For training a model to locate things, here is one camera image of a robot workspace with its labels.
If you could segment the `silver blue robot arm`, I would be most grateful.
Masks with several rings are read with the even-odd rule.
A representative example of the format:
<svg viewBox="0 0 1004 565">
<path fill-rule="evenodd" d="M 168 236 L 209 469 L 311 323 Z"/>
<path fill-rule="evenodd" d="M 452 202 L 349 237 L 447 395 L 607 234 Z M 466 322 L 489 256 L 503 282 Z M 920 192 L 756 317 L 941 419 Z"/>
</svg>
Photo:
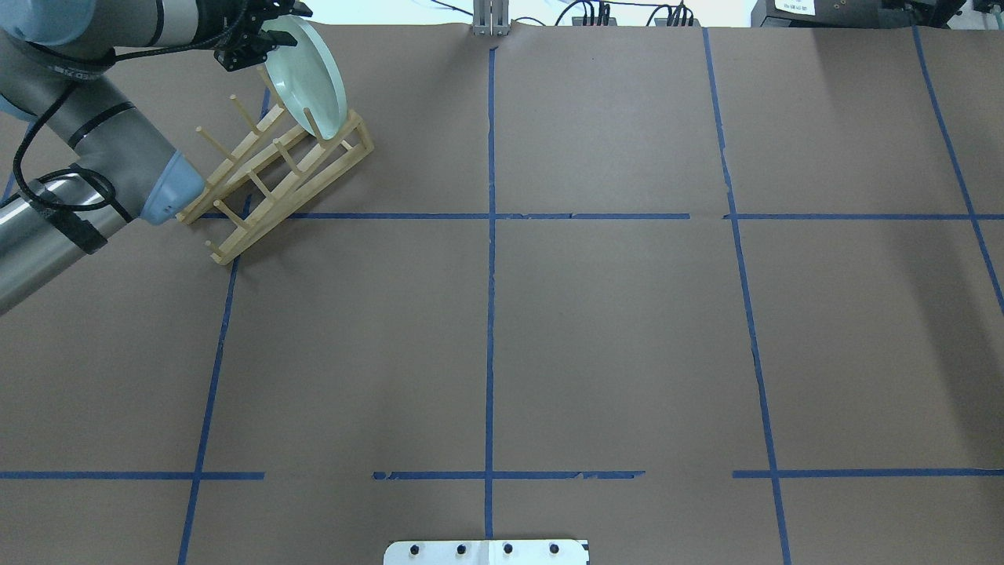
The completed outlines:
<svg viewBox="0 0 1004 565">
<path fill-rule="evenodd" d="M 2 200 L 2 311 L 136 219 L 168 221 L 204 180 L 107 77 L 118 62 L 208 50 L 226 71 L 264 62 L 313 15 L 302 1 L 4 1 L 2 111 L 27 122 Z"/>
</svg>

